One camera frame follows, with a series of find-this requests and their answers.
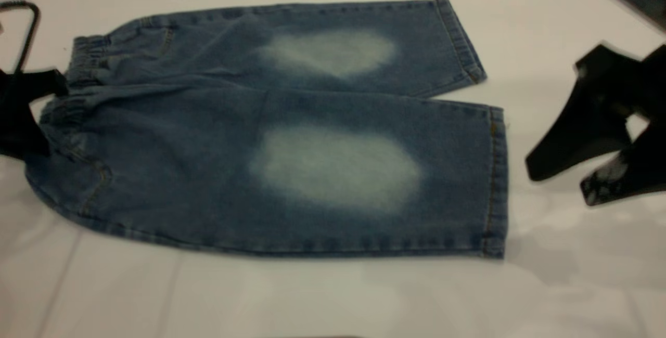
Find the blue denim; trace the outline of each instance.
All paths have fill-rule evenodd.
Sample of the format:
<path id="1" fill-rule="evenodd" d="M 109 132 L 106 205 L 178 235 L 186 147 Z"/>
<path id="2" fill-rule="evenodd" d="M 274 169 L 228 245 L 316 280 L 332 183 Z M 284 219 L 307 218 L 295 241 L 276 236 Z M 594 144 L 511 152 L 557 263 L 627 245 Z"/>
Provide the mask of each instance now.
<path id="1" fill-rule="evenodd" d="M 502 110 L 447 0 L 152 16 L 79 37 L 26 158 L 89 229 L 289 257 L 504 255 Z"/>

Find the white surface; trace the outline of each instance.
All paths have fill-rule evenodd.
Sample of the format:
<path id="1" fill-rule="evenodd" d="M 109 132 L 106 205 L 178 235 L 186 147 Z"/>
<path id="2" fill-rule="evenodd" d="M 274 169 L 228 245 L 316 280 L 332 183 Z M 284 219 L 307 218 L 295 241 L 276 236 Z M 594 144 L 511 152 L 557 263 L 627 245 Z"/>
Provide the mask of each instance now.
<path id="1" fill-rule="evenodd" d="M 33 0 L 29 59 L 64 70 L 75 35 L 148 14 L 354 0 Z M 366 338 L 666 336 L 666 195 L 594 210 L 578 182 L 595 160 L 544 183 L 523 158 L 599 40 L 644 56 L 663 35 L 611 0 L 452 0 L 490 79 L 443 98 L 506 109 L 510 232 L 504 262 L 467 258 L 266 260 L 179 251 L 81 229 L 0 159 L 0 336 Z M 2 14 L 11 68 L 27 14 Z M 640 122 L 632 123 L 636 130 Z"/>

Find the pocket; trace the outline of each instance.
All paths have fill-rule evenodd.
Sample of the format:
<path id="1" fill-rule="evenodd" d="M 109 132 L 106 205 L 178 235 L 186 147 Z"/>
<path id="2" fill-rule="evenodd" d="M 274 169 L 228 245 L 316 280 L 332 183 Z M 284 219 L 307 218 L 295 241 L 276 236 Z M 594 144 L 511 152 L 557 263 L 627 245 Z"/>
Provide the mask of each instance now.
<path id="1" fill-rule="evenodd" d="M 169 51 L 174 37 L 174 26 L 123 27 L 108 35 L 109 58 L 146 56 L 159 58 Z"/>

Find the faded knee patch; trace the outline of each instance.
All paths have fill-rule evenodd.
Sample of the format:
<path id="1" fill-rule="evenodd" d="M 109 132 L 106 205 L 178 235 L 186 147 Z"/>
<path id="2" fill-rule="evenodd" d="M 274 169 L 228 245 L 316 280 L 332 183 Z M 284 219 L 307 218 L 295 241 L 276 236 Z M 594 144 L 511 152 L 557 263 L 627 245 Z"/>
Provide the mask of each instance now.
<path id="1" fill-rule="evenodd" d="M 250 172 L 288 200 L 375 214 L 401 212 L 422 178 L 420 165 L 386 136 L 315 125 L 266 132 Z"/>
<path id="2" fill-rule="evenodd" d="M 286 73 L 345 78 L 380 68 L 393 59 L 396 48 L 371 30 L 332 30 L 277 35 L 261 53 L 275 69 Z"/>

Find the stitching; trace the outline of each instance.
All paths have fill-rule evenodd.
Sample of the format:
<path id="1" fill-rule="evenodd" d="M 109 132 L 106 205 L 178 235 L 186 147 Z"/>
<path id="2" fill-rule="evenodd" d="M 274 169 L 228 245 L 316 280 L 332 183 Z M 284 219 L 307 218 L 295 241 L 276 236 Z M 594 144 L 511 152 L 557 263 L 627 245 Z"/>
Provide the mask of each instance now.
<path id="1" fill-rule="evenodd" d="M 483 238 L 483 255 L 486 257 L 488 256 L 488 236 L 490 235 L 490 228 L 492 227 L 492 220 L 493 220 L 493 203 L 495 202 L 495 165 L 497 164 L 497 154 L 495 153 L 495 131 L 496 125 L 495 125 L 495 119 L 493 117 L 493 111 L 492 109 L 489 110 L 490 112 L 490 141 L 492 142 L 492 153 L 493 153 L 493 166 L 490 171 L 490 198 L 488 201 L 488 215 L 485 218 L 485 230 L 484 230 L 484 238 Z"/>
<path id="2" fill-rule="evenodd" d="M 166 32 L 164 33 L 164 44 L 162 44 L 162 50 L 160 50 L 160 55 L 164 55 L 169 51 L 169 47 L 171 47 L 171 42 L 173 41 L 174 37 L 174 28 L 169 26 L 166 28 Z"/>
<path id="3" fill-rule="evenodd" d="M 458 66 L 463 72 L 467 73 L 469 79 L 471 79 L 474 82 L 474 84 L 478 84 L 479 83 L 478 79 L 472 73 L 470 73 L 464 66 L 462 66 L 462 59 L 460 58 L 458 47 L 456 46 L 456 42 L 454 42 L 454 39 L 451 37 L 451 32 L 449 30 L 449 26 L 447 25 L 447 21 L 444 19 L 442 11 L 440 10 L 440 2 L 438 0 L 434 0 L 434 3 L 435 3 L 435 11 L 437 12 L 437 15 L 439 16 L 440 20 L 442 20 L 442 25 L 444 26 L 444 30 L 446 31 L 446 34 L 449 37 L 451 45 L 454 47 L 454 53 L 456 54 Z"/>
<path id="4" fill-rule="evenodd" d="M 77 213 L 77 215 L 80 215 L 82 217 L 92 217 L 90 213 L 90 208 L 93 203 L 93 200 L 97 198 L 99 195 L 100 191 L 102 190 L 103 187 L 106 187 L 109 182 L 110 182 L 110 169 L 106 166 L 100 167 L 95 160 L 92 160 L 91 158 L 88 158 L 78 151 L 76 151 L 72 146 L 65 146 L 63 145 L 69 153 L 71 153 L 72 156 L 76 157 L 77 159 L 81 160 L 82 162 L 90 165 L 93 167 L 93 169 L 97 170 L 99 173 L 100 181 L 97 184 L 97 187 L 93 190 L 90 196 L 88 196 L 88 199 L 86 199 L 85 203 L 83 203 L 83 207 L 81 207 L 81 211 Z"/>

